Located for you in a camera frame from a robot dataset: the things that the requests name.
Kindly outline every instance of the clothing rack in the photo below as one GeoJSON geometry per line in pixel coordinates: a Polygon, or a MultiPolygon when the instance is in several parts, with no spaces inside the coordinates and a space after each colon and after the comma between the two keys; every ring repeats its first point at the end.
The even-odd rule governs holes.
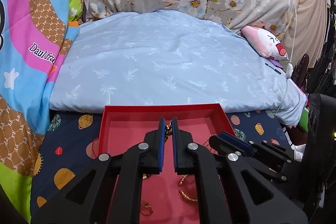
{"type": "Polygon", "coordinates": [[[307,86],[305,92],[321,93],[336,98],[336,44],[335,44],[335,6],[327,9],[328,21],[325,43],[322,53],[315,66],[306,75],[307,86]]]}

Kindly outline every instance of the red box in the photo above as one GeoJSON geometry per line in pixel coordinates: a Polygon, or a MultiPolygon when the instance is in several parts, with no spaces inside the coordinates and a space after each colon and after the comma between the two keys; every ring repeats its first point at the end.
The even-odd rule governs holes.
{"type": "MultiPolygon", "coordinates": [[[[159,119],[168,124],[177,117],[179,129],[192,134],[196,143],[204,144],[213,134],[226,131],[235,135],[220,104],[178,106],[105,106],[101,121],[98,155],[119,155],[143,141],[145,134],[156,130],[159,119]]],[[[142,183],[142,201],[150,203],[153,214],[140,215],[141,224],[198,224],[197,202],[184,199],[179,190],[196,198],[194,177],[187,177],[179,186],[174,171],[172,137],[165,143],[163,171],[142,183]]]]}

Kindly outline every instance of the pink plush toy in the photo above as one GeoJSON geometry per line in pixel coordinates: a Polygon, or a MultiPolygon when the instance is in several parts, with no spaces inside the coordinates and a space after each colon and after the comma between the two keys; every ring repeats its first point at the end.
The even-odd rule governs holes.
{"type": "Polygon", "coordinates": [[[287,52],[281,42],[269,31],[245,26],[241,32],[260,56],[278,61],[288,60],[287,52]]]}

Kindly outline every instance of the gold chain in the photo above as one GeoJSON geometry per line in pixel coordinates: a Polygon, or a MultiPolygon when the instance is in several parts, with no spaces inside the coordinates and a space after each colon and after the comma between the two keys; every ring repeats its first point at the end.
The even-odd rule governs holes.
{"type": "Polygon", "coordinates": [[[167,124],[165,128],[165,142],[168,140],[168,137],[171,135],[173,135],[173,128],[172,128],[171,121],[170,121],[170,123],[167,124]]]}

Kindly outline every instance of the planet pattern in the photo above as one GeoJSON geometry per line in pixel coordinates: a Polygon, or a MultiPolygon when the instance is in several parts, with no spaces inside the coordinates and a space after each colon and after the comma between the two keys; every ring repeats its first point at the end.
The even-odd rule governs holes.
{"type": "Polygon", "coordinates": [[[35,162],[35,166],[34,166],[33,176],[37,175],[40,172],[40,170],[42,168],[42,161],[43,161],[43,158],[42,158],[41,154],[38,153],[37,159],[36,159],[36,162],[35,162]]]}
{"type": "Polygon", "coordinates": [[[58,148],[56,148],[56,150],[55,150],[55,154],[56,154],[57,156],[62,155],[62,154],[63,154],[63,149],[62,149],[62,147],[58,147],[58,148]]]}
{"type": "Polygon", "coordinates": [[[234,128],[233,129],[235,135],[236,135],[236,138],[241,140],[241,141],[245,141],[246,140],[246,135],[243,131],[237,129],[237,128],[234,128]]]}
{"type": "Polygon", "coordinates": [[[264,134],[264,129],[263,129],[263,126],[261,125],[261,123],[257,123],[255,126],[254,126],[255,130],[258,132],[258,134],[260,136],[262,136],[264,134]]]}
{"type": "Polygon", "coordinates": [[[277,128],[277,134],[280,139],[286,140],[286,135],[284,134],[284,131],[282,130],[282,128],[280,127],[277,128]]]}
{"type": "Polygon", "coordinates": [[[55,131],[55,129],[58,128],[60,124],[61,124],[61,117],[60,115],[56,114],[51,120],[48,131],[55,131]]]}
{"type": "Polygon", "coordinates": [[[231,122],[232,122],[233,124],[235,124],[236,126],[239,125],[239,124],[240,124],[239,117],[236,116],[236,115],[232,115],[232,116],[231,116],[231,122]]]}
{"type": "Polygon", "coordinates": [[[268,115],[268,117],[270,117],[271,119],[274,119],[275,116],[274,116],[274,113],[271,110],[266,109],[265,112],[268,115]]]}
{"type": "Polygon", "coordinates": [[[92,125],[93,123],[93,115],[92,114],[85,114],[83,116],[80,116],[78,119],[78,128],[84,129],[92,125]]]}
{"type": "Polygon", "coordinates": [[[70,180],[75,177],[75,173],[68,168],[61,168],[54,176],[54,183],[58,190],[61,190],[70,180]]]}
{"type": "Polygon", "coordinates": [[[86,147],[86,154],[88,155],[88,157],[95,159],[97,157],[97,153],[98,153],[98,138],[94,139],[86,147]]]}
{"type": "Polygon", "coordinates": [[[280,145],[279,142],[277,140],[275,140],[275,139],[271,139],[271,143],[280,145]]]}
{"type": "Polygon", "coordinates": [[[37,199],[36,199],[36,203],[37,203],[37,206],[39,208],[41,208],[43,205],[45,205],[46,202],[47,202],[46,199],[41,197],[41,196],[38,196],[37,199]]]}

